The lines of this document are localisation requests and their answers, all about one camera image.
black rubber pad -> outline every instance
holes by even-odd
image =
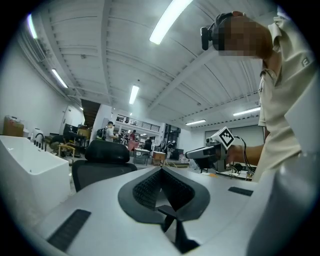
[[[91,212],[77,209],[47,240],[49,244],[65,252],[86,223]]]
[[[248,197],[251,197],[251,195],[253,193],[252,190],[243,189],[243,188],[236,187],[236,186],[232,186],[228,190],[231,191],[231,192],[240,194],[240,195],[248,196]]]

beige shirt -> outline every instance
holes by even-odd
[[[270,134],[253,176],[255,182],[265,170],[278,169],[284,160],[296,157],[301,151],[285,114],[309,85],[318,68],[313,52],[291,20],[275,17],[268,28],[273,50],[281,54],[282,66],[278,77],[265,67],[260,74],[258,125],[266,127]]]

office chair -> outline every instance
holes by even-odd
[[[137,170],[134,164],[128,163],[128,149],[119,143],[93,140],[85,152],[85,159],[72,165],[76,192],[90,184]]]

railing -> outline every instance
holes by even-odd
[[[124,115],[120,115],[120,114],[117,115],[116,120],[118,122],[123,122],[125,124],[129,124],[129,125],[133,125],[133,126],[137,126],[137,127],[142,127],[144,129],[148,129],[148,130],[152,130],[152,131],[159,132],[159,130],[160,130],[160,126],[158,126],[158,125],[148,123],[148,122],[142,122],[142,121],[139,121],[139,120],[136,120],[131,117],[124,116]]]

white sink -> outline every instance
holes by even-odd
[[[69,162],[27,138],[0,135],[0,183],[16,221],[39,220],[68,198]]]

